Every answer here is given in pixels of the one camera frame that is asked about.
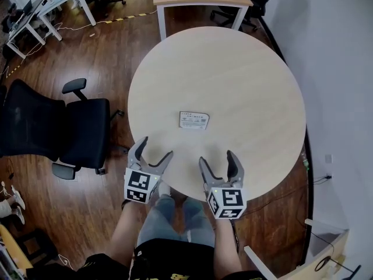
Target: person's right arm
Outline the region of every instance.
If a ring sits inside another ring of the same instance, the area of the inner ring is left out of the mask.
[[[235,245],[231,222],[227,219],[216,219],[214,275],[216,279],[242,271],[240,258]]]

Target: black t-shirt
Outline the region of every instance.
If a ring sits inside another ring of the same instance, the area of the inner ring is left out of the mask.
[[[214,248],[185,241],[153,239],[135,249],[131,280],[213,280]],[[30,280],[128,279],[129,269],[105,254],[87,258],[77,272],[58,264],[27,270]],[[258,271],[228,275],[223,280],[265,280]]]

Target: round table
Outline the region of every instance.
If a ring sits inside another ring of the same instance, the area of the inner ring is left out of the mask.
[[[206,130],[179,127],[180,111],[206,113]],[[293,74],[259,40],[220,27],[174,34],[145,56],[132,79],[129,125],[143,157],[156,164],[173,150],[163,180],[205,200],[198,160],[227,180],[227,150],[245,169],[247,200],[277,186],[293,168],[305,135],[305,110]]]

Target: chair seat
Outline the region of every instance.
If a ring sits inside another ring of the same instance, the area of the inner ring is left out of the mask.
[[[107,99],[80,100],[66,106],[68,140],[60,161],[78,167],[102,168],[109,144]]]

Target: wooden floor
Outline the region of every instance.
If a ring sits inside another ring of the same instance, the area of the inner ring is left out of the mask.
[[[108,19],[155,10],[152,0],[126,1],[125,6],[120,3],[111,6]],[[84,11],[70,10],[70,5],[70,2],[64,5],[57,22],[75,29],[88,24]],[[209,20],[211,10],[204,6],[166,9],[167,34],[192,27],[215,26]],[[102,13],[94,9],[93,15],[97,21],[104,19]],[[61,42],[54,37],[47,38],[46,46],[28,57],[4,84],[9,86],[19,78],[42,95],[71,102],[77,98],[74,94],[63,96],[63,85],[75,78],[86,78],[84,94],[88,98],[105,97],[111,109],[126,111],[132,77],[144,56],[160,41],[156,13],[78,31],[60,30],[60,33],[64,38]],[[270,46],[261,29],[252,35]],[[16,57],[10,63],[10,72],[20,60]],[[126,117],[116,119],[112,141],[131,146],[133,139],[128,120]],[[121,213],[126,161],[126,156],[112,154],[106,161],[108,174],[105,176],[97,176],[92,169],[82,169],[74,181],[66,181],[53,176],[51,161],[45,157],[24,155],[0,159],[1,180],[7,184],[8,191],[10,184],[14,184],[26,202],[26,225],[20,231],[11,226],[12,233],[19,236],[34,228],[44,229],[59,253],[68,257],[78,269],[87,256],[105,250],[115,228]],[[243,253],[247,244],[277,276],[296,267],[301,259],[305,229],[295,216],[298,215],[300,221],[306,217],[305,185],[307,174],[299,159],[282,183],[248,203],[247,213],[237,221],[241,259],[246,268],[250,266]],[[145,216],[144,209],[139,219],[143,221]],[[181,221],[178,212],[176,229],[182,229]]]

